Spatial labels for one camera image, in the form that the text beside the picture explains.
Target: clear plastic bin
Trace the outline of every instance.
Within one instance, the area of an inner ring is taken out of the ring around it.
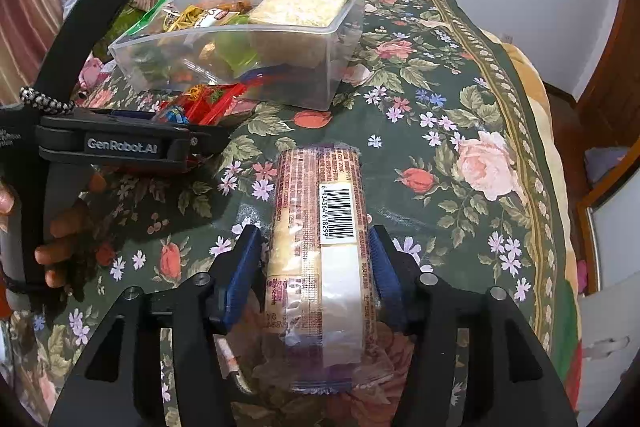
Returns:
[[[170,0],[178,11],[237,0]],[[252,7],[262,0],[249,0]],[[235,23],[162,31],[158,10],[149,24],[122,35],[110,51],[136,90],[186,90],[195,84],[244,82],[244,98],[327,110],[362,35],[365,0],[348,0],[331,25]]]

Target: green floral fabric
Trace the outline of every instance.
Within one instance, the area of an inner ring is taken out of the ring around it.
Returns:
[[[3,329],[9,371],[36,418],[46,421],[124,288],[177,286],[230,250],[248,223],[268,237],[278,154],[322,142],[360,150],[370,222],[385,225],[398,250],[453,286],[507,289],[564,378],[577,321],[563,277],[562,224],[511,61],[454,0],[367,0],[365,11],[364,34],[329,111],[241,102],[236,111],[247,110],[246,118],[219,158],[174,178],[110,174],[108,190],[88,197],[99,248],[78,262],[88,277],[83,300],[69,297],[57,317],[14,314]],[[116,69],[86,105],[155,110],[169,97],[136,95]],[[261,361],[261,319],[252,296],[234,331],[216,340],[223,374],[254,392],[233,403],[240,425],[389,425],[411,359],[409,339],[379,324],[379,343],[396,369],[379,388],[295,396],[252,377]],[[170,340],[163,331],[162,395],[167,424],[175,426]],[[461,330],[460,346],[467,341]],[[453,411],[464,394],[464,365],[461,356]]]

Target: finger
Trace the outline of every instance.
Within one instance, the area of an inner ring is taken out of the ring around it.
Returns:
[[[9,187],[0,182],[0,214],[9,214],[14,207],[14,195]]]
[[[56,266],[54,269],[47,270],[44,273],[44,280],[50,288],[62,287],[66,282],[66,268]]]
[[[104,192],[106,188],[107,181],[100,174],[98,174],[98,172],[96,172],[92,176],[91,181],[89,181],[89,191],[100,193]]]
[[[82,200],[76,201],[74,206],[63,210],[49,225],[49,232],[55,238],[73,235],[82,230],[91,227],[91,218],[89,217],[89,209]]]
[[[36,248],[35,258],[38,264],[55,264],[66,261],[71,257],[76,244],[75,237],[63,237],[48,245],[41,245]]]

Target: barcode sticker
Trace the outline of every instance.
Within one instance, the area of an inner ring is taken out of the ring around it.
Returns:
[[[353,187],[349,182],[323,183],[320,192],[320,244],[356,243]]]

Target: metal screw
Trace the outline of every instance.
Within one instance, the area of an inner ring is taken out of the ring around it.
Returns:
[[[436,274],[427,272],[420,275],[420,282],[425,286],[435,286],[438,283]]]
[[[124,298],[127,301],[132,301],[133,299],[137,299],[142,293],[140,286],[129,286],[126,290],[124,290]]]
[[[489,290],[489,293],[491,293],[491,296],[497,301],[504,301],[507,298],[507,292],[504,291],[503,288],[500,288],[500,286],[494,286]]]
[[[206,272],[196,273],[196,275],[193,276],[193,283],[196,286],[204,286],[206,284],[209,284],[210,280],[211,277]]]

